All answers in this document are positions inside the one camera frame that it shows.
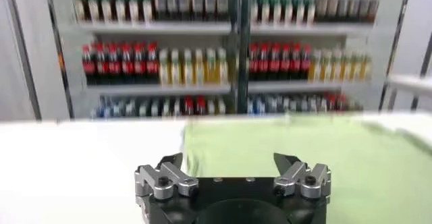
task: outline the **red label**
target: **red label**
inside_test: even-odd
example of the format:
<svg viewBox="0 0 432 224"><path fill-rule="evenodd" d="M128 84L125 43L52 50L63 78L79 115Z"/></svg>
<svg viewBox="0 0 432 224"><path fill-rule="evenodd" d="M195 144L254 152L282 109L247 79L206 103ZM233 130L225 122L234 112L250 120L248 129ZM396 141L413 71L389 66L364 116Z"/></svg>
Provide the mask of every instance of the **red label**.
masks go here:
<svg viewBox="0 0 432 224"><path fill-rule="evenodd" d="M300 60L293 60L290 64L291 70L298 71L300 70Z"/></svg>
<svg viewBox="0 0 432 224"><path fill-rule="evenodd" d="M82 62L82 67L86 74L94 74L96 72L96 65L93 62Z"/></svg>
<svg viewBox="0 0 432 224"><path fill-rule="evenodd" d="M109 62L109 73L119 74L122 71L121 68L120 62Z"/></svg>
<svg viewBox="0 0 432 224"><path fill-rule="evenodd" d="M98 62L97 63L97 72L99 74L107 74L109 72L109 66L107 62Z"/></svg>
<svg viewBox="0 0 432 224"><path fill-rule="evenodd" d="M135 73L144 74L146 73L146 62L144 61L136 61L135 62Z"/></svg>
<svg viewBox="0 0 432 224"><path fill-rule="evenodd" d="M280 70L283 72L287 72L288 70L290 70L290 61L282 60Z"/></svg>
<svg viewBox="0 0 432 224"><path fill-rule="evenodd" d="M280 67L280 62L279 60L272 60L270 61L270 71L271 72L278 72L279 71L279 67Z"/></svg>
<svg viewBox="0 0 432 224"><path fill-rule="evenodd" d="M258 70L260 72L266 72L269 70L269 62L267 60L261 60L258 63Z"/></svg>
<svg viewBox="0 0 432 224"><path fill-rule="evenodd" d="M158 73L159 63L157 61L147 61L147 72L148 73Z"/></svg>
<svg viewBox="0 0 432 224"><path fill-rule="evenodd" d="M133 74L135 72L134 63L131 61L123 61L121 66L123 67L123 73L125 74Z"/></svg>
<svg viewBox="0 0 432 224"><path fill-rule="evenodd" d="M258 71L258 61L257 60L251 60L249 62L249 71L250 72L257 72Z"/></svg>
<svg viewBox="0 0 432 224"><path fill-rule="evenodd" d="M311 62L309 60L302 61L302 70L307 71L309 67L311 66Z"/></svg>

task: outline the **store shelf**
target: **store shelf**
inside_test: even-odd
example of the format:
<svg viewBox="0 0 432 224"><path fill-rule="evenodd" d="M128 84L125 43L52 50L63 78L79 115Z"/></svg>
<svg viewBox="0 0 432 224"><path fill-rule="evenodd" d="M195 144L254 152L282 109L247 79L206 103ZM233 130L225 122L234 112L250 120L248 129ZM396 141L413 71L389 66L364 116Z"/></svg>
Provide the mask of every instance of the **store shelf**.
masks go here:
<svg viewBox="0 0 432 224"><path fill-rule="evenodd" d="M316 92L326 90L339 90L343 86L355 85L356 82L250 82L249 93L283 93L283 92Z"/></svg>
<svg viewBox="0 0 432 224"><path fill-rule="evenodd" d="M162 86L162 85L112 85L112 86L89 86L88 91L93 94L107 95L197 95L197 94L228 94L231 86L226 85L203 85L203 86Z"/></svg>
<svg viewBox="0 0 432 224"><path fill-rule="evenodd" d="M223 35L229 34L229 22L152 22L145 24L128 23L78 23L78 27L97 34L199 34Z"/></svg>
<svg viewBox="0 0 432 224"><path fill-rule="evenodd" d="M250 33L252 35L365 35L368 34L372 28L372 24L259 24L252 25Z"/></svg>

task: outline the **red bottle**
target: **red bottle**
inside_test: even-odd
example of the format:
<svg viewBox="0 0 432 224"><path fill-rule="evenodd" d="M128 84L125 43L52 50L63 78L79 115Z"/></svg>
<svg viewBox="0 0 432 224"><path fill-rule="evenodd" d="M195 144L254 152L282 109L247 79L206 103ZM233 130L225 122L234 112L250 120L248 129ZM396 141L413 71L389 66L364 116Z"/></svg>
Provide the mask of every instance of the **red bottle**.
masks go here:
<svg viewBox="0 0 432 224"><path fill-rule="evenodd" d="M267 79L267 72L269 71L269 45L262 44L259 53L258 62L258 81L264 81Z"/></svg>
<svg viewBox="0 0 432 224"><path fill-rule="evenodd" d="M285 44L282 49L281 63L279 67L279 79L288 80L290 79L290 46Z"/></svg>
<svg viewBox="0 0 432 224"><path fill-rule="evenodd" d="M258 45L253 44L249 48L249 81L258 78Z"/></svg>
<svg viewBox="0 0 432 224"><path fill-rule="evenodd" d="M281 64L281 45L275 43L271 48L270 62L269 62L269 80L277 80L279 76L279 69Z"/></svg>
<svg viewBox="0 0 432 224"><path fill-rule="evenodd" d="M117 45L109 45L108 53L108 66L109 66L109 82L111 84L120 84L122 81L122 65L120 63Z"/></svg>
<svg viewBox="0 0 432 224"><path fill-rule="evenodd" d="M96 48L96 62L97 62L97 73L98 73L98 84L108 84L109 79L109 64L105 52L103 51L103 45L98 44Z"/></svg>
<svg viewBox="0 0 432 224"><path fill-rule="evenodd" d="M157 44L151 43L148 46L147 57L147 82L151 84L159 83L159 60L157 58Z"/></svg>
<svg viewBox="0 0 432 224"><path fill-rule="evenodd" d="M145 44L135 44L135 52L134 52L134 72L135 72L135 83L143 84L146 82L146 59L144 53Z"/></svg>
<svg viewBox="0 0 432 224"><path fill-rule="evenodd" d="M296 44L291 53L291 62L290 62L290 79L291 80L299 80L300 79L300 66L301 66L301 46L300 44Z"/></svg>
<svg viewBox="0 0 432 224"><path fill-rule="evenodd" d="M299 77L301 80L308 80L309 69L311 68L311 46L306 45L301 54L302 62L300 64Z"/></svg>
<svg viewBox="0 0 432 224"><path fill-rule="evenodd" d="M96 63L90 54L90 47L85 45L82 47L82 68L86 74L87 84L94 85L97 80Z"/></svg>
<svg viewBox="0 0 432 224"><path fill-rule="evenodd" d="M121 70L123 71L123 81L126 84L133 84L135 79L135 65L132 60L130 46L124 44L121 53Z"/></svg>

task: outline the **light green towel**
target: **light green towel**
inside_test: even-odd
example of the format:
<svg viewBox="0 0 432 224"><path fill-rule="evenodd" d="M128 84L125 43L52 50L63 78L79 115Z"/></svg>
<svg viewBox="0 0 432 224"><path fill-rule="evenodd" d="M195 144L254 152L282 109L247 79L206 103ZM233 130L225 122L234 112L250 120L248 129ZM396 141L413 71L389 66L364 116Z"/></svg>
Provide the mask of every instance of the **light green towel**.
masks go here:
<svg viewBox="0 0 432 224"><path fill-rule="evenodd" d="M432 152L406 134L348 117L293 117L186 128L189 175L275 177L273 153L332 170L331 224L432 223Z"/></svg>

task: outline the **white table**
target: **white table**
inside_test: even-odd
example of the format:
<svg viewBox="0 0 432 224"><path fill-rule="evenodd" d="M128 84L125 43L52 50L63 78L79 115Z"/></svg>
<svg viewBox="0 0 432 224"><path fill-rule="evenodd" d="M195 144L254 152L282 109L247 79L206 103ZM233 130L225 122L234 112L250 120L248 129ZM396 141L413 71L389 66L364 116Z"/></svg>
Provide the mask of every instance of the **white table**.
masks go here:
<svg viewBox="0 0 432 224"><path fill-rule="evenodd" d="M387 85L391 88L389 110L393 110L398 90L405 90L417 96L432 97L432 78L394 75L388 77Z"/></svg>
<svg viewBox="0 0 432 224"><path fill-rule="evenodd" d="M432 146L427 114L356 118L405 128ZM0 125L0 223L142 224L134 170L182 150L185 121Z"/></svg>

